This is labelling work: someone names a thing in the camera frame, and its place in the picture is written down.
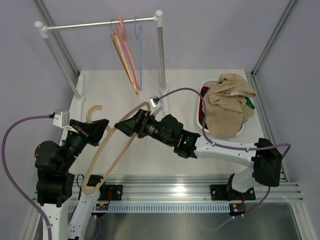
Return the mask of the beige t shirt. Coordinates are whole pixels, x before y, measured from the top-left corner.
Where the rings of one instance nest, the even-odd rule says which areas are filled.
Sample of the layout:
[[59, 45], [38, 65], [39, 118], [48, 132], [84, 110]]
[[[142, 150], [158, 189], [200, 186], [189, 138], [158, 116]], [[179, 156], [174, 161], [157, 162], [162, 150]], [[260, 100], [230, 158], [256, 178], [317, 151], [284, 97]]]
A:
[[254, 116], [246, 105], [246, 97], [254, 98], [256, 91], [247, 80], [235, 73], [220, 75], [216, 84], [204, 96], [205, 124], [214, 135], [235, 137], [243, 123]]

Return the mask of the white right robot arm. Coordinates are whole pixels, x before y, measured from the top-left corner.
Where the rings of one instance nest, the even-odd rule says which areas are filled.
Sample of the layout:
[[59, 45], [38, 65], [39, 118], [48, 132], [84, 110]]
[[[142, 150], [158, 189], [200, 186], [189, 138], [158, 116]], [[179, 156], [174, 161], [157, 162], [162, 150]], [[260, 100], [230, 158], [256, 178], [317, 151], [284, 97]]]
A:
[[256, 143], [234, 143], [226, 145], [184, 129], [184, 125], [171, 114], [157, 121], [148, 110], [139, 109], [131, 118], [115, 124], [115, 128], [128, 137], [149, 136], [166, 146], [172, 147], [179, 157], [210, 158], [237, 163], [245, 167], [239, 173], [232, 173], [226, 184], [210, 185], [214, 201], [255, 200], [254, 188], [280, 185], [282, 154], [266, 138]]

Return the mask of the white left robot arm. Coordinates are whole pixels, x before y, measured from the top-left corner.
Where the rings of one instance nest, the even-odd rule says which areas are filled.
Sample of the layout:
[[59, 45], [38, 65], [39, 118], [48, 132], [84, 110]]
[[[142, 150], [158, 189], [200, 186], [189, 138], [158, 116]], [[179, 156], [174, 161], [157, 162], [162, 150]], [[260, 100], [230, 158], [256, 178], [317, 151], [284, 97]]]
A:
[[37, 202], [47, 229], [48, 240], [67, 240], [68, 207], [70, 204], [75, 175], [69, 170], [87, 145], [96, 147], [103, 136], [109, 120], [92, 123], [78, 120], [63, 120], [55, 116], [53, 125], [67, 131], [62, 145], [47, 140], [38, 145], [34, 152], [37, 168]]

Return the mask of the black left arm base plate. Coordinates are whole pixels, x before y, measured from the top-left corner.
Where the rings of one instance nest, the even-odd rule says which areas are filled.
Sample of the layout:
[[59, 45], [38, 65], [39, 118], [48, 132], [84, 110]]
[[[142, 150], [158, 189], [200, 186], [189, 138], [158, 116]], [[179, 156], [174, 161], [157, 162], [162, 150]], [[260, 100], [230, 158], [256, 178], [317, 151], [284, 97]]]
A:
[[100, 188], [99, 201], [121, 201], [123, 186], [120, 184], [103, 184]]

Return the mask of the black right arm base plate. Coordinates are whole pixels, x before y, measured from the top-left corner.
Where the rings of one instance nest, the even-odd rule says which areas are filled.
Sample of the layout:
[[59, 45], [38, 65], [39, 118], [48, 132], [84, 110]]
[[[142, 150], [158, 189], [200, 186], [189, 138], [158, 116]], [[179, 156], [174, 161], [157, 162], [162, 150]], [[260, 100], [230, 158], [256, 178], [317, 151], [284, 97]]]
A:
[[241, 193], [233, 190], [227, 184], [212, 184], [210, 185], [210, 194], [213, 201], [242, 201], [256, 200], [254, 188], [249, 188], [246, 192]]

